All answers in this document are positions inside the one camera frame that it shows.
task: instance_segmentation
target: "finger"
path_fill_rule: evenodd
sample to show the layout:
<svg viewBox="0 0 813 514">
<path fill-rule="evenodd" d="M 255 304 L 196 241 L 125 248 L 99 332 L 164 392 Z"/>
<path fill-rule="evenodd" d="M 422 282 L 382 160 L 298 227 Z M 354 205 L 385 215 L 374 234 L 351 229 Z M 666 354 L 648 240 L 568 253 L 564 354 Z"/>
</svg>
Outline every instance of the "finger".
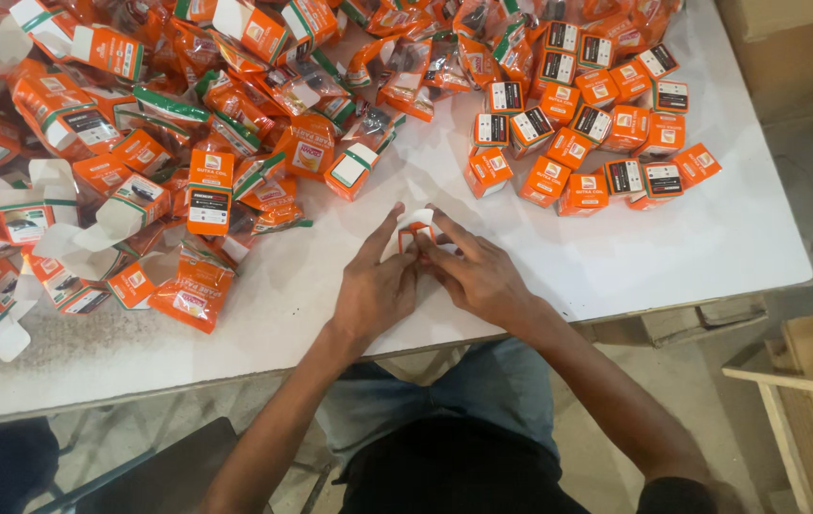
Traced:
<svg viewBox="0 0 813 514">
<path fill-rule="evenodd" d="M 403 214 L 405 210 L 406 206 L 402 204 L 402 202 L 394 204 L 391 211 L 387 213 L 387 217 L 385 217 L 381 223 L 381 226 L 376 228 L 374 232 L 372 232 L 372 235 L 368 236 L 368 239 L 362 244 L 362 248 L 356 253 L 355 258 L 379 263 L 381 261 L 381 255 L 384 253 L 384 248 L 387 247 L 387 243 L 391 240 L 391 234 L 393 234 L 393 231 L 397 228 L 397 217 Z"/>
<path fill-rule="evenodd" d="M 419 250 L 427 255 L 432 263 L 444 269 L 448 274 L 457 277 L 465 274 L 466 263 L 456 255 L 452 255 L 435 246 L 435 243 L 433 243 L 432 239 L 429 239 L 427 235 L 419 233 L 416 235 L 415 242 L 419 245 Z"/>
<path fill-rule="evenodd" d="M 460 226 L 460 224 L 455 220 L 447 216 L 443 210 L 435 207 L 433 204 L 428 204 L 426 207 L 433 208 L 435 210 L 435 214 L 432 215 L 432 221 L 438 226 L 438 228 L 441 228 L 445 234 L 450 236 L 451 240 L 460 248 L 467 253 L 472 253 L 479 248 L 479 244 L 476 242 L 476 238 L 473 236 L 473 234 L 468 232 L 466 228 Z"/>
</svg>

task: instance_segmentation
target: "orange plastic packet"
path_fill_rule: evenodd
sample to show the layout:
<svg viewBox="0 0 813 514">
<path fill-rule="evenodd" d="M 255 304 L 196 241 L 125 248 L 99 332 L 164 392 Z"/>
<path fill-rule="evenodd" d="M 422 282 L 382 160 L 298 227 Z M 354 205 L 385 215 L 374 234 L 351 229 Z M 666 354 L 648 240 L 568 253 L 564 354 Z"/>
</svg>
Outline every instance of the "orange plastic packet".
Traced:
<svg viewBox="0 0 813 514">
<path fill-rule="evenodd" d="M 235 272 L 206 250 L 182 241 L 175 278 L 157 287 L 149 306 L 207 334 L 216 328 L 216 317 Z"/>
<path fill-rule="evenodd" d="M 320 114 L 293 116 L 274 152 L 286 153 L 286 170 L 312 180 L 324 180 L 333 162 L 333 123 Z"/>
<path fill-rule="evenodd" d="M 460 66 L 473 83 L 474 89 L 486 87 L 499 78 L 499 63 L 481 42 L 458 36 L 458 54 Z"/>
</svg>

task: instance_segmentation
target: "concrete floor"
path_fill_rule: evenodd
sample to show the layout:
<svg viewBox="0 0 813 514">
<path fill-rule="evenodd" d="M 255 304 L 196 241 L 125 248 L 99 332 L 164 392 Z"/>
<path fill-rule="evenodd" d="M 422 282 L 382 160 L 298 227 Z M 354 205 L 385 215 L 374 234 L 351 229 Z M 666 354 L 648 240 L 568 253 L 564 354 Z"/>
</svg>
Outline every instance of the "concrete floor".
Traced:
<svg viewBox="0 0 813 514">
<path fill-rule="evenodd" d="M 813 262 L 813 125 L 798 134 L 768 135 Z M 662 350 L 598 345 L 686 425 L 714 474 L 752 513 L 774 512 L 772 495 L 789 484 L 757 388 L 751 382 L 724 378 L 720 366 L 745 345 L 776 334 L 781 320 L 813 314 L 813 286 L 772 293 L 766 300 L 767 324 L 699 343 Z M 55 416 L 51 426 L 61 446 L 75 444 L 74 451 L 60 460 L 57 483 L 69 491 L 150 447 L 162 449 L 219 416 L 228 416 L 241 432 L 279 384 L 276 377 L 254 379 Z M 595 513 L 634 512 L 643 485 L 640 473 L 606 440 L 558 376 L 552 377 L 552 389 L 562 487 Z M 316 467 L 330 461 L 316 425 L 297 460 Z M 331 478 L 337 473 L 334 470 Z M 298 514 L 317 478 L 290 470 L 273 496 L 275 512 Z M 26 511 L 49 498 L 36 498 Z M 336 513 L 342 501 L 343 487 L 328 482 L 313 512 Z"/>
</svg>

